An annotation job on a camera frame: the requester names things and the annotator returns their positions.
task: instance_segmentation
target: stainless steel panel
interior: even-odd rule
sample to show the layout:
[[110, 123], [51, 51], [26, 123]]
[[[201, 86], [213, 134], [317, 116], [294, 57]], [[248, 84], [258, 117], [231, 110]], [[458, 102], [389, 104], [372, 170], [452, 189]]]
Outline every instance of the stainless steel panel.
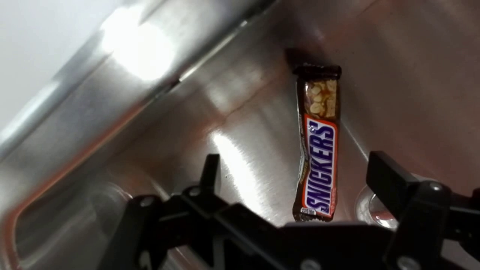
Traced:
[[[221, 197], [276, 225], [293, 221], [302, 153], [287, 48], [344, 68], [335, 221], [357, 219], [372, 149], [458, 192], [479, 185], [477, 2], [285, 0], [245, 26], [239, 11], [249, 8], [236, 2], [221, 9], [212, 0], [212, 8], [195, 11], [216, 11], [215, 17], [200, 12], [186, 20], [206, 21], [210, 38], [201, 27], [198, 38], [173, 30], [183, 24], [168, 9], [188, 3], [161, 2], [140, 32], [152, 38], [149, 29], [168, 26], [153, 44], [173, 38], [176, 54], [153, 56], [173, 66], [147, 59], [137, 65], [129, 59], [135, 47], [117, 47], [0, 165], [2, 179], [17, 180], [0, 182], [9, 191], [2, 234], [14, 240], [17, 230], [6, 267], [12, 258], [29, 269], [93, 267], [126, 198], [182, 191], [197, 182], [210, 152], [222, 155]], [[231, 14], [239, 20], [218, 29]], [[230, 44], [219, 48], [212, 42], [218, 36]], [[158, 95], [177, 78], [174, 90]], [[2, 249], [12, 248], [6, 240]], [[447, 257], [479, 267], [459, 248], [446, 246]]]
[[[126, 2], [120, 11], [132, 11], [135, 17], [132, 17], [129, 23], [135, 26], [144, 20], [156, 5], [158, 0]], [[111, 26], [111, 21], [116, 21], [116, 18], [117, 17], [113, 15], [105, 21], [105, 26]], [[98, 30], [51, 83], [27, 104], [27, 108], [23, 110], [21, 116], [2, 131], [0, 159], [5, 159], [17, 146], [20, 146], [21, 141], [26, 140], [26, 137], [29, 137], [36, 126], [39, 126], [42, 120], [47, 119], [48, 114], [51, 114], [56, 107], [111, 54], [111, 51], [102, 50], [104, 35], [105, 27], [104, 30]]]

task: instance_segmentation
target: black plastic mechanism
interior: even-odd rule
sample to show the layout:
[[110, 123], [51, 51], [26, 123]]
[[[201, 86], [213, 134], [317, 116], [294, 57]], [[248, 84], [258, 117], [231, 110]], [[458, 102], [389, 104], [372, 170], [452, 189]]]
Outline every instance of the black plastic mechanism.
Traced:
[[291, 224], [276, 228], [215, 195], [219, 155], [209, 155], [198, 186], [162, 203], [129, 201], [101, 270], [159, 269], [167, 251], [189, 246], [212, 269], [461, 269], [441, 258], [444, 239], [480, 258], [480, 189], [471, 198], [437, 182], [417, 182], [372, 152], [368, 185], [399, 221], [374, 225]]

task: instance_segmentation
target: brown wrapper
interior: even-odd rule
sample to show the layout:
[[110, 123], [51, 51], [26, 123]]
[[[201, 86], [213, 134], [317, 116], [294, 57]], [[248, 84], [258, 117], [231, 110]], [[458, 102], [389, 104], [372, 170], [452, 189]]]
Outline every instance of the brown wrapper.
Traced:
[[332, 221], [339, 153], [339, 66], [296, 69], [303, 168], [293, 207], [296, 221]]

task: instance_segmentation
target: metal wall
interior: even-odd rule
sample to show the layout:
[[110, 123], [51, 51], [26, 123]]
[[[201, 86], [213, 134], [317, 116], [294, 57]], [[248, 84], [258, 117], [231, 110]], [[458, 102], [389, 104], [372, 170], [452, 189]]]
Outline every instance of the metal wall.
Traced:
[[[128, 197], [182, 191], [212, 152], [222, 198], [293, 221], [302, 153], [288, 48], [344, 68], [335, 221], [357, 219], [374, 149], [465, 195], [480, 183], [479, 2], [279, 2], [254, 21], [266, 6], [209, 3], [150, 3], [141, 33], [171, 63], [135, 69], [135, 48], [114, 47], [3, 159], [6, 269], [95, 267]], [[447, 255], [476, 267], [452, 245]]]

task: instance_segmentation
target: white wall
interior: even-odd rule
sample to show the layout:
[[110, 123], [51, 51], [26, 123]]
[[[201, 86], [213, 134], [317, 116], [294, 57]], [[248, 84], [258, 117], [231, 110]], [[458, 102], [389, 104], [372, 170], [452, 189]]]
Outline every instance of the white wall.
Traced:
[[0, 0], [0, 131], [123, 0]]

